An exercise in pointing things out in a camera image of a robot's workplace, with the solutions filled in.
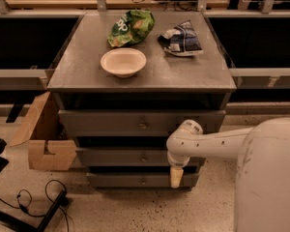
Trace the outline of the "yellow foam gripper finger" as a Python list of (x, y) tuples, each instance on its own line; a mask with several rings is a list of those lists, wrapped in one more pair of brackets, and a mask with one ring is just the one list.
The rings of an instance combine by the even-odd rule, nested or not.
[(170, 167), (170, 185), (174, 189), (178, 188), (181, 184), (184, 170), (182, 168)]

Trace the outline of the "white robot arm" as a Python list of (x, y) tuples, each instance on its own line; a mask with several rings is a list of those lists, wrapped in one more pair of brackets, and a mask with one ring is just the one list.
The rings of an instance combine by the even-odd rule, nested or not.
[(234, 232), (290, 232), (290, 117), (211, 134), (186, 120), (166, 147), (174, 189), (192, 157), (237, 161)]

